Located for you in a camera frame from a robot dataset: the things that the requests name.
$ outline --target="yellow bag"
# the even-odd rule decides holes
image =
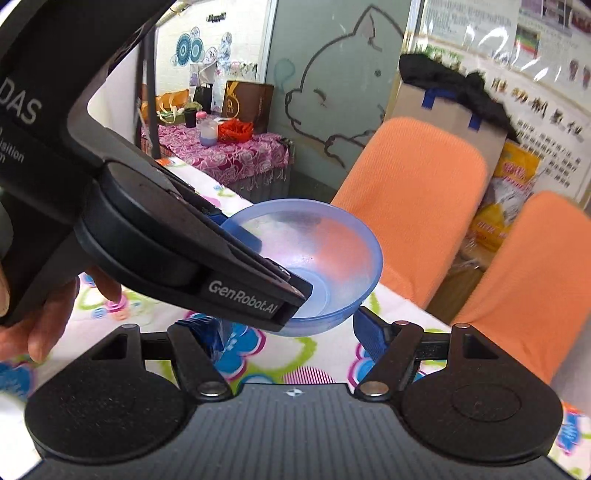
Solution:
[[[173,107],[181,108],[189,101],[189,89],[180,92],[165,93],[156,97],[156,111],[172,111]],[[142,102],[142,118],[144,122],[148,121],[148,102]]]
[[[476,242],[496,252],[513,220],[531,194],[540,159],[512,142],[505,142],[491,180],[495,200],[480,207],[470,225]]]

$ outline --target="blue bowl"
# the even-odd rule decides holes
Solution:
[[[382,250],[371,230],[350,213],[314,200],[257,203],[222,228],[312,283],[313,291],[279,332],[310,336],[344,322],[382,274]]]

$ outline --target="orange chair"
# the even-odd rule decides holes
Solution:
[[[384,254],[381,282],[426,307],[485,191],[476,148],[425,122],[384,123],[332,204],[365,222]]]
[[[591,313],[591,220],[534,195],[453,323],[470,323],[547,384]]]

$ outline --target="brown gift box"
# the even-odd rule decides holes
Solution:
[[[266,83],[228,80],[223,99],[222,116],[238,118],[242,122],[252,122],[254,133],[267,131],[273,85]]]

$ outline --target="floral tablecloth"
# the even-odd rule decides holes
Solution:
[[[184,125],[158,126],[160,144],[187,164],[205,172],[222,185],[230,185],[273,168],[285,168],[290,153],[277,134],[254,135],[239,144],[218,143],[204,147],[199,129]]]
[[[178,159],[169,166],[197,191],[232,215],[249,205],[231,190]],[[409,320],[431,332],[449,327],[410,301],[378,285],[365,306],[388,322]],[[105,300],[92,279],[82,275],[82,287],[66,332],[45,363],[15,358],[0,364],[0,477],[13,480],[25,474],[39,458],[22,420],[24,402],[35,389],[63,369],[121,323],[137,323],[143,332],[166,330],[190,312],[124,289],[119,304]],[[236,325],[222,359],[216,364],[233,389],[244,382],[280,384],[344,382],[353,388],[373,366],[353,334],[349,319],[309,338],[285,338]],[[423,362],[420,378],[445,366]],[[147,368],[174,381],[171,365],[149,361]],[[549,457],[579,479],[591,473],[591,420],[564,405],[560,434]]]

